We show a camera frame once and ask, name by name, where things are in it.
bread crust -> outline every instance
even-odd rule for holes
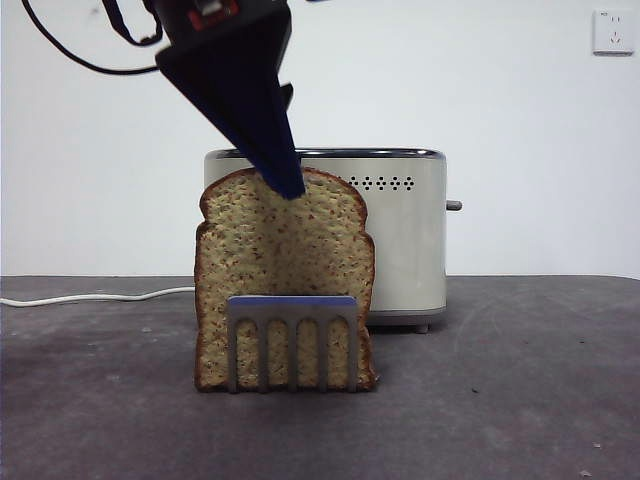
[[[331,180],[333,182],[339,183],[345,190],[345,193],[353,197],[355,200],[355,204],[357,207],[358,215],[360,216],[360,231],[358,235],[366,242],[368,247],[371,249],[371,254],[373,258],[375,258],[375,244],[371,236],[365,230],[365,222],[368,216],[368,211],[366,207],[366,203],[362,199],[360,193],[349,183],[345,182],[343,179],[334,176],[330,173],[323,172],[321,170],[317,170],[315,168],[304,167],[303,175],[305,176],[305,180],[309,177],[317,176],[321,178],[325,178]],[[203,274],[203,266],[202,266],[202,236],[205,232],[208,231],[209,223],[207,222],[207,218],[209,217],[209,208],[207,201],[215,196],[215,192],[218,188],[228,183],[230,180],[240,177],[250,177],[257,174],[255,168],[246,168],[242,170],[237,170],[235,172],[226,175],[225,177],[217,180],[216,182],[209,185],[203,194],[200,197],[200,210],[205,218],[205,220],[198,225],[196,229],[196,255],[195,255],[195,265],[194,265],[194,278],[197,279]],[[371,338],[369,336],[369,332],[366,329],[366,315],[369,312],[371,307],[371,294],[372,294],[372,286],[373,280],[375,278],[375,262],[371,266],[371,278],[370,278],[370,288],[367,291],[367,294],[361,299],[362,304],[365,306],[362,309],[362,313],[358,314],[358,336],[359,336],[359,347],[363,350],[364,354],[364,366],[365,366],[365,378],[363,379],[361,375],[359,375],[359,380],[357,384],[357,389],[362,391],[372,390],[376,384],[376,374],[373,370],[372,357],[371,357]],[[195,386],[200,392],[214,392],[214,391],[225,391],[228,388],[227,380],[219,385],[207,385],[202,381],[202,371],[203,366],[201,365],[202,358],[202,348],[203,348],[203,329],[204,329],[204,318],[205,311],[203,306],[203,301],[201,298],[200,289],[196,288],[195,293],[195,308],[196,315],[198,318],[198,336],[196,340],[196,358],[195,358]],[[241,390],[256,390],[255,388],[242,388],[239,386]]]

white wall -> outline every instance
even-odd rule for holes
[[[97,0],[34,4],[85,56],[152,58]],[[640,278],[640,56],[590,54],[592,10],[636,0],[290,5],[297,145],[445,152],[450,273]],[[159,74],[85,71],[2,13],[3,274],[189,274],[202,157],[228,142]]]

gray table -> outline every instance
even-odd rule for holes
[[[2,295],[184,278],[5,278]],[[200,394],[193,301],[2,311],[14,479],[640,479],[640,282],[449,279],[433,332],[374,334],[369,394]]]

white toaster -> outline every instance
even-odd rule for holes
[[[413,325],[426,332],[446,307],[445,156],[417,149],[300,149],[302,164],[330,172],[362,195],[367,232],[376,246],[376,278],[368,325]],[[237,150],[205,157],[205,187],[250,167]]]

metal toast rack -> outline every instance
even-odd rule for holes
[[[354,297],[349,296],[262,296],[241,295],[227,300],[227,335],[229,361],[229,392],[238,391],[237,328],[241,321],[253,322],[258,331],[258,391],[269,390],[269,345],[268,326],[273,320],[287,325],[288,389],[298,389],[298,325],[304,319],[315,322],[317,327],[318,385],[321,392],[327,391],[328,383],[328,326],[335,318],[347,322],[348,384],[349,392],[356,391],[358,382],[358,307]]]

